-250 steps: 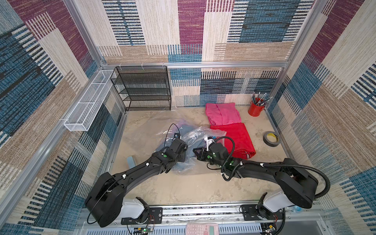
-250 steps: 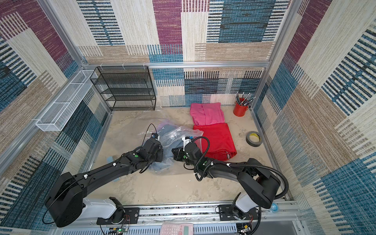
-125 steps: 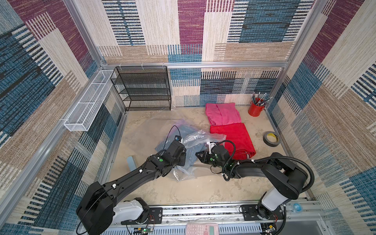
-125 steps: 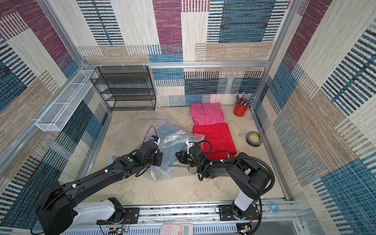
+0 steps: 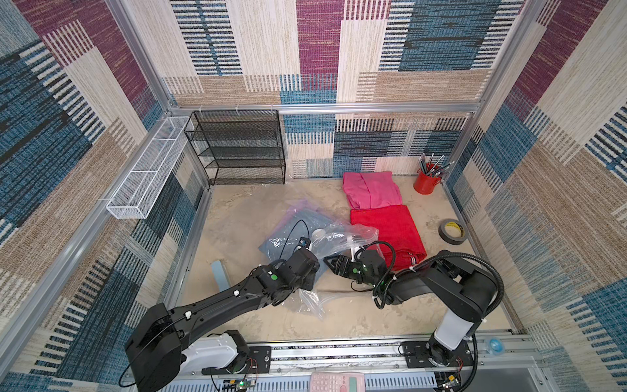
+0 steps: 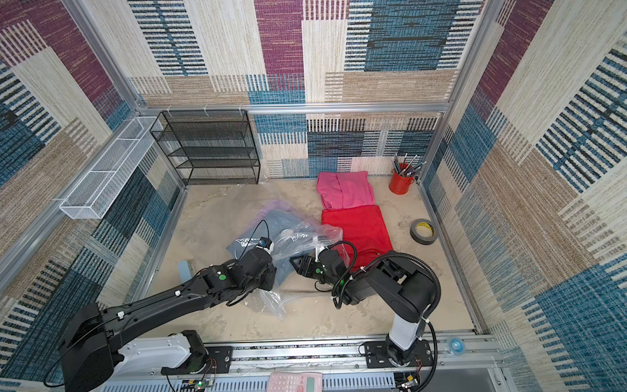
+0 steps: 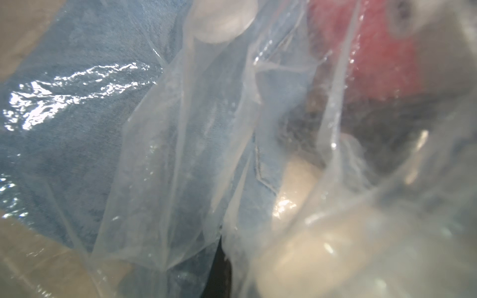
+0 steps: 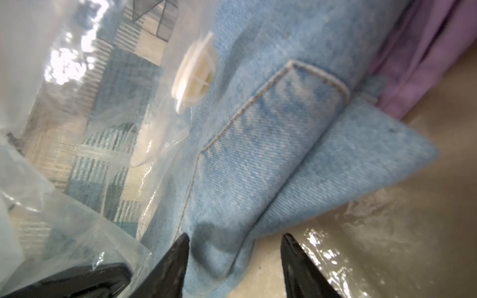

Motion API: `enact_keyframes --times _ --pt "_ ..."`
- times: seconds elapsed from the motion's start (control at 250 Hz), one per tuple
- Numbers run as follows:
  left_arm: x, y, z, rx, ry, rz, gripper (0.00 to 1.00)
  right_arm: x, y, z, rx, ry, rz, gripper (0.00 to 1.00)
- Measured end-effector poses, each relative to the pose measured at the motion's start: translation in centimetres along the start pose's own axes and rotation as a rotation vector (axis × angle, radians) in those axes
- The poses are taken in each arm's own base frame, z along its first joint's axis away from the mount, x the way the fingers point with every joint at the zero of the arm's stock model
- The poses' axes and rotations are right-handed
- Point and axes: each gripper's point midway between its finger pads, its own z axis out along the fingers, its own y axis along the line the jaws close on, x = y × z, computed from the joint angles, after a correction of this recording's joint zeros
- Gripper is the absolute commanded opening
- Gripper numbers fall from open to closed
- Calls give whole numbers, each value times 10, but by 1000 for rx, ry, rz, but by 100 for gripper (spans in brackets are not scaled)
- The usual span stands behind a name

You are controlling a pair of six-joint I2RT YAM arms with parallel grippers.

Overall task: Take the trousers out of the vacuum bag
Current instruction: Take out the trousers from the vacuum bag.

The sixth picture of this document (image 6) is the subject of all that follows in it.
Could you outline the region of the red garment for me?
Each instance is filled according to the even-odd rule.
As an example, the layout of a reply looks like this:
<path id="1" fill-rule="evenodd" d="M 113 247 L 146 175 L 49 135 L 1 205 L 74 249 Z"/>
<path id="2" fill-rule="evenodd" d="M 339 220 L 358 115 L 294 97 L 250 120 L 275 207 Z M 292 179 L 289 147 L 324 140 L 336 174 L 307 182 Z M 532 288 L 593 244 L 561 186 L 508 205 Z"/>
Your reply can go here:
<path id="1" fill-rule="evenodd" d="M 390 235 L 377 205 L 323 210 L 322 223 L 341 228 L 343 240 L 352 243 L 357 249 L 358 258 L 353 272 L 393 251 Z"/>

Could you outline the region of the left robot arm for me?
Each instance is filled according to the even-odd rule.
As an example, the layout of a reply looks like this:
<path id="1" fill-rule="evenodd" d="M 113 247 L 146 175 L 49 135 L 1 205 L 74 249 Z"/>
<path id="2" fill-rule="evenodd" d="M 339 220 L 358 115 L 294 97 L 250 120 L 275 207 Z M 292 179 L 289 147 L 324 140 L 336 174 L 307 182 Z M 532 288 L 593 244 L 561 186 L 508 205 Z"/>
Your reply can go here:
<path id="1" fill-rule="evenodd" d="M 184 315 L 228 303 L 274 286 L 277 268 L 267 249 L 253 248 L 239 260 L 210 266 L 192 279 L 138 302 L 101 310 L 96 303 L 68 320 L 60 338 L 60 369 L 66 391 L 104 384 L 122 362 L 125 344 Z"/>

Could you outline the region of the blue denim jeans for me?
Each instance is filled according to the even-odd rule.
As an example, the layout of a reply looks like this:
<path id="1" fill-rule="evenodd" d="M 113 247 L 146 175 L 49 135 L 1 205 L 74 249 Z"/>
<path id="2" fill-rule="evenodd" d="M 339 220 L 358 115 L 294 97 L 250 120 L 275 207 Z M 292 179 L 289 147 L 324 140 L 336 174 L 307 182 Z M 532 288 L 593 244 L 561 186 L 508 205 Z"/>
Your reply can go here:
<path id="1" fill-rule="evenodd" d="M 226 251 L 239 260 L 246 252 L 269 242 L 276 267 L 273 289 L 278 290 L 294 271 L 289 259 L 305 254 L 305 246 L 311 244 L 311 240 L 310 227 L 304 219 L 291 212 L 273 209 L 232 241 Z"/>

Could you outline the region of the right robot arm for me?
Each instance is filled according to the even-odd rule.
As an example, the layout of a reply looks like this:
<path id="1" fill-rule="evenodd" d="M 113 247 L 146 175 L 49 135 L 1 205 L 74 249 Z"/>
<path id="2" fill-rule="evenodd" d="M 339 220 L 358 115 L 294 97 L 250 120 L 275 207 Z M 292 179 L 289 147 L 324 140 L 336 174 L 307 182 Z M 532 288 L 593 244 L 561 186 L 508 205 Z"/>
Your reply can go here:
<path id="1" fill-rule="evenodd" d="M 420 340 L 442 290 L 439 278 L 424 261 L 391 251 L 356 270 L 345 265 L 338 251 L 324 249 L 316 257 L 294 256 L 290 263 L 297 274 L 329 285 L 337 309 L 377 295 L 393 310 L 393 327 L 385 341 L 379 346 L 368 343 L 368 352 L 393 366 L 434 362 L 433 351 Z"/>

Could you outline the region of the pink trousers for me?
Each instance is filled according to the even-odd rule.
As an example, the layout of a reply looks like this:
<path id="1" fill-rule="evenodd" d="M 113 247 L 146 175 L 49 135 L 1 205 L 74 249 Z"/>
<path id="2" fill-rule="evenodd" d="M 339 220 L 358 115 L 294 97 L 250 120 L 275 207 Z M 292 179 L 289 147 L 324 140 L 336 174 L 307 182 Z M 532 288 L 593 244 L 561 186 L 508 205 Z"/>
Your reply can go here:
<path id="1" fill-rule="evenodd" d="M 317 191 L 328 210 L 340 210 L 375 204 L 368 172 L 320 172 Z"/>

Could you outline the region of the clear plastic vacuum bag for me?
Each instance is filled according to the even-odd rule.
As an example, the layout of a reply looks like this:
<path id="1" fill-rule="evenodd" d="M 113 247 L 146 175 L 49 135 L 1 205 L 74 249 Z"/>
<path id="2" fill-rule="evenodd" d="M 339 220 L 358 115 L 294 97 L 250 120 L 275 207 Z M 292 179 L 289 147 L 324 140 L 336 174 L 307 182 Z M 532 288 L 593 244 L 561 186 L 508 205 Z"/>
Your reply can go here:
<path id="1" fill-rule="evenodd" d="M 320 253 L 324 247 L 343 240 L 343 230 L 308 217 L 278 199 L 263 202 L 246 219 L 248 228 L 226 247 L 226 251 L 238 258 L 257 245 L 261 237 L 267 237 L 274 245 L 271 256 L 277 273 L 270 291 L 257 289 L 244 304 L 257 313 L 285 320 L 287 303 L 308 296 L 304 292 L 281 289 L 295 272 L 289 259 Z"/>

